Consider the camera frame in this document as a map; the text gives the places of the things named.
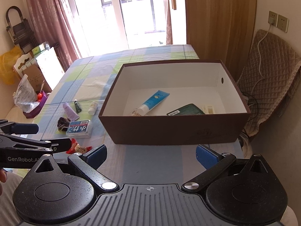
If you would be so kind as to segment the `person's right hand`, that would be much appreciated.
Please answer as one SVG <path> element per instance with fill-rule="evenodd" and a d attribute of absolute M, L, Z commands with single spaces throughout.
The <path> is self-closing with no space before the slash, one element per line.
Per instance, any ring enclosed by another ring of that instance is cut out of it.
<path fill-rule="evenodd" d="M 3 168 L 0 168 L 0 195 L 3 194 L 3 185 L 4 183 L 6 183 L 7 181 L 7 172 L 3 169 Z"/>

